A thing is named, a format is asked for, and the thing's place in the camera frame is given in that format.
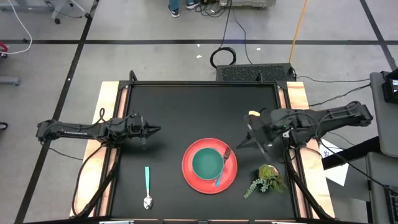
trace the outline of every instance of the white paper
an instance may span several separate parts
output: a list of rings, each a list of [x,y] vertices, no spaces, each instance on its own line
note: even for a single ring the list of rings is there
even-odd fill
[[[332,143],[322,139],[322,143],[325,144],[330,150],[333,152],[340,152],[342,149],[339,149],[337,146],[333,145]],[[330,155],[333,155],[331,151],[329,151],[327,148],[322,146],[322,144],[319,146],[319,152],[322,154],[322,158],[328,157]],[[336,166],[331,169],[325,170],[325,175],[326,178],[340,184],[341,186],[344,186],[344,183],[346,182],[346,176],[348,172],[348,164],[344,164],[341,166]]]

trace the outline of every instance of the gray floor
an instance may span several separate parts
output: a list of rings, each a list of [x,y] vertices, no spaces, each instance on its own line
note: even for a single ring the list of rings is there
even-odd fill
[[[87,11],[92,0],[79,1]],[[391,21],[397,16],[394,0],[367,0],[371,12],[386,40],[398,40],[398,27]],[[274,8],[236,9],[236,17],[248,33],[248,39],[291,40],[300,16],[303,0],[278,0]],[[65,13],[78,14],[73,9]],[[88,33],[89,40],[157,40],[157,39],[220,39],[226,14],[214,19],[181,9],[178,19],[171,18],[167,1],[101,0]],[[55,25],[50,12],[20,12],[21,20],[37,40],[78,40],[86,19],[60,17]],[[0,11],[0,40],[22,39],[27,35],[13,13]],[[242,39],[243,32],[229,20],[227,39]],[[299,33],[301,40],[377,40],[359,1],[309,1]],[[140,80],[214,80],[215,70],[209,56],[219,45],[85,45],[76,67],[60,120],[89,123],[95,110],[101,82],[127,80],[134,70]],[[231,45],[237,52],[238,64],[248,63],[243,45]],[[11,45],[10,50],[26,45]],[[398,46],[390,45],[393,57]],[[12,223],[16,217],[32,169],[40,151],[34,137],[36,124],[50,119],[67,76],[76,45],[34,44],[23,54],[0,59],[0,75],[19,76],[19,87],[0,86],[0,120],[10,124],[0,133],[0,216],[2,223]],[[253,63],[287,62],[289,45],[248,45]],[[231,61],[229,54],[216,56],[217,64]],[[292,61],[298,76],[319,80],[357,80],[368,78],[371,72],[391,70],[378,45],[297,45]],[[363,83],[305,83],[308,101],[318,103],[346,93]],[[374,113],[370,88],[363,89],[315,109],[341,106],[358,100]],[[353,143],[377,135],[376,122],[367,128],[342,128],[336,131]],[[341,147],[349,144],[339,137],[326,139]],[[59,139],[52,147],[67,154],[83,157],[85,141]],[[67,218],[81,162],[49,152],[27,221]],[[332,197],[337,217],[343,220],[366,219],[364,202]]]

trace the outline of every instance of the person's feet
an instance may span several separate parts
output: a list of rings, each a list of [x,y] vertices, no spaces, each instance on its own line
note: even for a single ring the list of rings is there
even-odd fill
[[[187,7],[187,9],[194,9],[195,7],[197,7],[200,4],[200,2],[191,2],[188,3],[185,7]]]
[[[171,10],[170,6],[169,6],[169,11],[172,14],[172,17],[177,18],[178,16],[180,16],[180,13],[178,12],[178,9],[176,10]]]

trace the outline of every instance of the red plate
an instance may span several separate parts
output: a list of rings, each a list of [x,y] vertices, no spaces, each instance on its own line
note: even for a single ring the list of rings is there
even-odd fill
[[[197,140],[185,151],[184,157],[182,158],[182,174],[193,189],[204,194],[217,194],[227,189],[232,184],[238,172],[238,163],[236,162],[234,152],[231,150],[229,159],[227,159],[224,165],[220,186],[216,187],[217,179],[202,180],[193,172],[192,159],[197,151],[207,147],[216,149],[221,155],[224,155],[225,149],[229,146],[225,144],[225,142],[213,138]]]

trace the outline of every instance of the succulent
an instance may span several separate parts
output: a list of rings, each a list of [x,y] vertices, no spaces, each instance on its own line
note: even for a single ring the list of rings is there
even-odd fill
[[[283,192],[282,188],[286,187],[283,182],[283,177],[279,175],[274,167],[266,164],[260,166],[259,178],[252,182],[243,197],[248,198],[253,193],[254,189],[256,189],[257,185],[262,185],[260,191],[263,193],[268,189]]]

